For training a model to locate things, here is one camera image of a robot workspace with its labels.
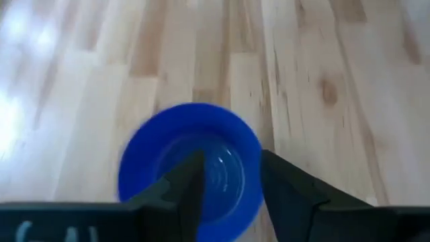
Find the wood grain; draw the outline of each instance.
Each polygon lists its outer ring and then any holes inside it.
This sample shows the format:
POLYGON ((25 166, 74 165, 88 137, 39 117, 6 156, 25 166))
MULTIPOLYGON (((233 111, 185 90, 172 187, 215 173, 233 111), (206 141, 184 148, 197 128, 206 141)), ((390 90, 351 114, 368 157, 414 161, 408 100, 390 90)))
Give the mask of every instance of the wood grain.
MULTIPOLYGON (((430 205, 426 0, 0 2, 0 200, 116 201, 122 151, 184 102, 374 205, 430 205)), ((239 241, 276 241, 265 205, 239 241)))

